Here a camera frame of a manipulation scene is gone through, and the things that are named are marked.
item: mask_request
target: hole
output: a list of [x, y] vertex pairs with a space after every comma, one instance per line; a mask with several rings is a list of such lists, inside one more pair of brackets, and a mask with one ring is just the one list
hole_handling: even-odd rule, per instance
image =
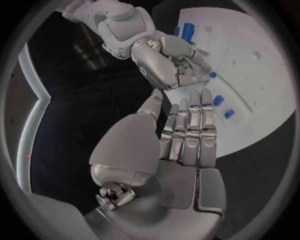
[[257, 61], [260, 61], [262, 59], [262, 55], [258, 51], [253, 52], [253, 57]]

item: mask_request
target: white robotic arm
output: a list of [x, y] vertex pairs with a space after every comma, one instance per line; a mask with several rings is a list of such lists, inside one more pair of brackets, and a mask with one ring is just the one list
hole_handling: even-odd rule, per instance
[[[159, 89], [171, 90], [210, 79], [211, 68], [199, 50], [180, 37], [156, 30], [152, 18], [141, 7], [117, 0], [74, 0], [62, 15], [85, 23], [103, 39], [103, 48], [114, 57], [131, 57]], [[197, 67], [198, 71], [186, 71]]]

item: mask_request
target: dark floor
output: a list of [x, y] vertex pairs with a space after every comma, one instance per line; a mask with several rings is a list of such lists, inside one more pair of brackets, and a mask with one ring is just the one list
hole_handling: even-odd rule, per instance
[[[199, 3], [172, 1], [173, 8], [159, 5], [153, 10], [156, 26], [172, 34], [178, 9], [182, 4], [191, 6], [190, 2]], [[83, 214], [97, 205], [98, 188], [89, 166], [93, 148], [152, 91], [131, 60], [111, 57], [101, 48], [102, 41], [86, 31], [54, 14], [29, 42], [38, 73], [52, 95], [33, 148], [32, 191], [71, 203]], [[162, 114], [158, 132], [165, 119]], [[219, 238], [227, 239], [244, 227], [272, 196], [289, 160], [294, 125], [292, 116], [260, 142], [217, 160], [227, 191], [227, 213]]]

